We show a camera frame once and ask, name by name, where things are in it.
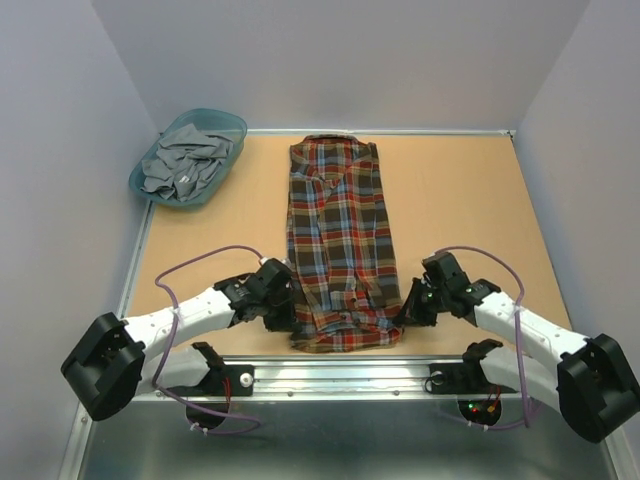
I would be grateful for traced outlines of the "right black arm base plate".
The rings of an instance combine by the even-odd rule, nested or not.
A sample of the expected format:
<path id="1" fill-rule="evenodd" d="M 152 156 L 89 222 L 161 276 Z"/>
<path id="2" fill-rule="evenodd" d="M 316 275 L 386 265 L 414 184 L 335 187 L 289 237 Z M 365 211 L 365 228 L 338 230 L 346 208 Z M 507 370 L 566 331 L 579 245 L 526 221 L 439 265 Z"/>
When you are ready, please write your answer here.
<path id="1" fill-rule="evenodd" d="M 434 395 L 489 394 L 497 387 L 479 366 L 464 362 L 432 362 L 419 368 L 425 389 Z"/>

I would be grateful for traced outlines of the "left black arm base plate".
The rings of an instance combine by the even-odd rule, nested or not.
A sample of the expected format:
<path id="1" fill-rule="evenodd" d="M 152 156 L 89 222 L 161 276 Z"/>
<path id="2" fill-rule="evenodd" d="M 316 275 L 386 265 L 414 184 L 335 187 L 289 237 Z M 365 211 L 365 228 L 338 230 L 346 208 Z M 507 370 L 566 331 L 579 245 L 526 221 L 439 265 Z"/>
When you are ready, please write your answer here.
<path id="1" fill-rule="evenodd" d="M 255 368 L 250 364 L 207 367 L 204 377 L 193 385 L 180 380 L 168 390 L 182 397 L 222 397 L 225 387 L 230 388 L 230 396 L 250 397 L 253 395 Z"/>

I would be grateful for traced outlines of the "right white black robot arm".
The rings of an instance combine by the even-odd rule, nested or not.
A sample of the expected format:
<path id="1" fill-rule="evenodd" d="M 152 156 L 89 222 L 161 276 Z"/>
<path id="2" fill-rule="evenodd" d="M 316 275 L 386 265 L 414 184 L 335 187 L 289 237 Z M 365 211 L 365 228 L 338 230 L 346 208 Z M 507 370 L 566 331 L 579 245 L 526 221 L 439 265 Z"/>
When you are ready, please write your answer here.
<path id="1" fill-rule="evenodd" d="M 518 392 L 529 414 L 535 404 L 557 411 L 582 439 L 600 443 L 639 412 L 639 382 L 619 343 L 588 337 L 526 309 L 486 280 L 472 281 L 447 250 L 423 259 L 394 322 L 433 326 L 448 313 L 492 333 L 470 344 L 455 363 L 429 365 L 425 389 L 459 398 L 485 394 L 488 402 L 459 401 L 470 425 L 497 426 L 500 394 Z"/>

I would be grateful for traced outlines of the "plaid long sleeve shirt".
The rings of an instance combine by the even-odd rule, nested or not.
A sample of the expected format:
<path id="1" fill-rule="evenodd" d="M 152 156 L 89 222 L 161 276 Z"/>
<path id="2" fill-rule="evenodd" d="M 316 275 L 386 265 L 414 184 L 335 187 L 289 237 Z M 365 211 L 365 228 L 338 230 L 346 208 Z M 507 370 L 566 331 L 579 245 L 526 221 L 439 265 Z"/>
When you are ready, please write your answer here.
<path id="1" fill-rule="evenodd" d="M 403 301 L 376 145 L 309 135 L 289 154 L 292 347 L 345 353 L 396 344 Z"/>

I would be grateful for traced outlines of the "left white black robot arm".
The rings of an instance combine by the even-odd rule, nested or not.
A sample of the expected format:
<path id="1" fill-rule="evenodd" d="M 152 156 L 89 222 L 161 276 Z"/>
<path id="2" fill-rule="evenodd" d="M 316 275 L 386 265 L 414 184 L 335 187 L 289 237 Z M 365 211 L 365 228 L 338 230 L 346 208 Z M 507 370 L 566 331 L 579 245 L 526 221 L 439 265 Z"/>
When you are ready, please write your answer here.
<path id="1" fill-rule="evenodd" d="M 97 317 L 61 366 L 94 421 L 106 420 L 135 397 L 167 388 L 186 397 L 217 396 L 239 377 L 198 336 L 263 320 L 267 330 L 293 329 L 287 262 L 264 258 L 254 273 L 215 283 L 195 297 L 156 312 Z"/>

